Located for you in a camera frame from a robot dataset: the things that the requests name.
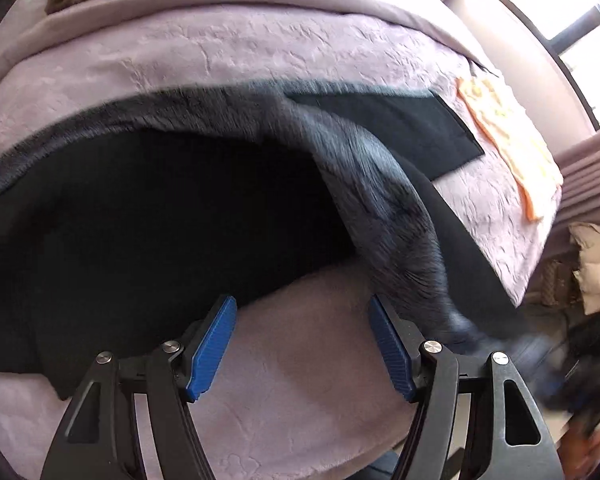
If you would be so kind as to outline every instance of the black cloth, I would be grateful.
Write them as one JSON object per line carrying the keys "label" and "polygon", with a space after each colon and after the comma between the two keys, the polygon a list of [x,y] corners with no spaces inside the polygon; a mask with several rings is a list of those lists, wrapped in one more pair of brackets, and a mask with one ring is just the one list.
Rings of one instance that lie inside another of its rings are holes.
{"label": "black cloth", "polygon": [[300,104],[348,119],[401,153],[429,180],[457,170],[484,150],[437,94],[289,94]]}
{"label": "black cloth", "polygon": [[[378,110],[382,99],[371,100]],[[393,97],[386,109],[396,109]],[[406,116],[366,126],[394,147],[429,210],[459,310],[490,335],[504,324],[511,332],[519,316],[490,264],[432,176],[408,163],[442,171],[422,153],[429,145],[395,139],[409,135]],[[143,354],[202,318],[218,294],[244,305],[355,253],[315,157],[162,126],[53,148],[0,193],[0,371],[42,372],[66,397],[102,350]]]}
{"label": "black cloth", "polygon": [[437,95],[291,94],[365,127],[392,152],[433,221],[445,263],[449,296],[484,333],[515,338],[526,322],[460,219],[430,182],[484,151],[462,120]]}

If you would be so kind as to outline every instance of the orange towel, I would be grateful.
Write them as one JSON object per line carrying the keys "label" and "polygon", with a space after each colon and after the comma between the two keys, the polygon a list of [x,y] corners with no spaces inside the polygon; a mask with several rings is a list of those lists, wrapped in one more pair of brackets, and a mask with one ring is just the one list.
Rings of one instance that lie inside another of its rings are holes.
{"label": "orange towel", "polygon": [[525,109],[494,76],[459,79],[458,93],[516,179],[526,218],[541,219],[562,185],[562,174]]}

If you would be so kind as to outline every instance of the pillow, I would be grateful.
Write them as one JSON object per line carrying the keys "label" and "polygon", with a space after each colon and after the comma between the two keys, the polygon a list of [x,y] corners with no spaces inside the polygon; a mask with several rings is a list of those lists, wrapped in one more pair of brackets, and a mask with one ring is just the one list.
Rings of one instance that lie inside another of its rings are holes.
{"label": "pillow", "polygon": [[571,241],[580,246],[580,270],[573,274],[578,280],[584,312],[600,311],[600,226],[575,222],[569,225]]}

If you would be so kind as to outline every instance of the silver bolt head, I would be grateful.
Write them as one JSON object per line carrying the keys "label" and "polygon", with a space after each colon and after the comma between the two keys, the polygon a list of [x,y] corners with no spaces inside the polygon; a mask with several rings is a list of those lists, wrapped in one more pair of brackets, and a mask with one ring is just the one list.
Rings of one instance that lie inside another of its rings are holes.
{"label": "silver bolt head", "polygon": [[442,345],[437,341],[425,341],[423,346],[430,354],[442,352]]}
{"label": "silver bolt head", "polygon": [[167,354],[176,353],[178,350],[180,350],[180,343],[177,341],[165,341],[162,343],[162,350]]}
{"label": "silver bolt head", "polygon": [[509,357],[504,352],[494,352],[493,360],[499,365],[505,365],[509,363]]}
{"label": "silver bolt head", "polygon": [[105,365],[112,359],[113,359],[113,354],[111,352],[100,352],[96,357],[96,362],[99,365]]}

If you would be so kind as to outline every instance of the pink curtain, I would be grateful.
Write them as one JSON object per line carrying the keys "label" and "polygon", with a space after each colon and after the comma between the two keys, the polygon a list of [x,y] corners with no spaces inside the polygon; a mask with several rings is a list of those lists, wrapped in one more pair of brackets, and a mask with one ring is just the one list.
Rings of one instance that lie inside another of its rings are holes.
{"label": "pink curtain", "polygon": [[600,132],[555,157],[564,176],[562,201],[543,258],[569,251],[569,224],[600,225]]}

